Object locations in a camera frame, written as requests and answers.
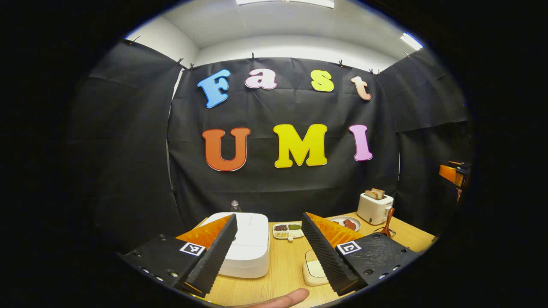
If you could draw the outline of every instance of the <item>wooden spoon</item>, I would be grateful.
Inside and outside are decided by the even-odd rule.
[[[388,229],[388,225],[390,224],[390,219],[392,218],[392,214],[394,214],[394,208],[391,208],[388,211],[388,216],[386,217],[386,225],[384,228],[380,231],[380,233],[386,234],[388,238],[390,238],[390,229]]]

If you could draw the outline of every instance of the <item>white toaster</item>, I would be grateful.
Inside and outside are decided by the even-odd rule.
[[[384,195],[382,200],[375,200],[366,196],[365,193],[359,196],[357,214],[363,220],[372,225],[380,225],[386,221],[388,211],[392,208],[394,198]]]

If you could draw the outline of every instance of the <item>small white box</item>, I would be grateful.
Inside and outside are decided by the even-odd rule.
[[[211,215],[202,226],[225,216],[236,214],[238,231],[230,245],[220,275],[258,278],[266,275],[270,266],[269,220],[262,214],[221,212]]]
[[[359,196],[358,211],[356,214],[372,225],[380,225],[386,222],[388,211],[392,208],[394,198],[384,195],[382,200],[375,200],[366,196]]]

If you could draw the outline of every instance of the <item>letter f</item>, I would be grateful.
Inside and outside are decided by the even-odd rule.
[[[223,77],[230,76],[229,70],[220,70],[217,73],[207,77],[206,79],[198,82],[198,86],[202,87],[205,92],[205,97],[207,97],[207,108],[213,108],[216,105],[222,103],[229,95],[226,93],[221,93],[219,89],[228,90],[229,83]]]

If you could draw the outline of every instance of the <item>yellow letter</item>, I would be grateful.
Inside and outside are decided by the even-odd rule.
[[[274,163],[276,168],[289,168],[293,165],[289,159],[289,151],[299,166],[302,165],[309,150],[310,155],[306,160],[308,166],[327,164],[327,158],[323,151],[323,139],[327,132],[327,126],[323,124],[310,125],[303,140],[291,124],[276,125],[274,132],[278,134],[279,139],[278,160]]]
[[[316,91],[331,92],[335,88],[328,71],[313,70],[310,72],[310,77],[313,79],[312,87]]]

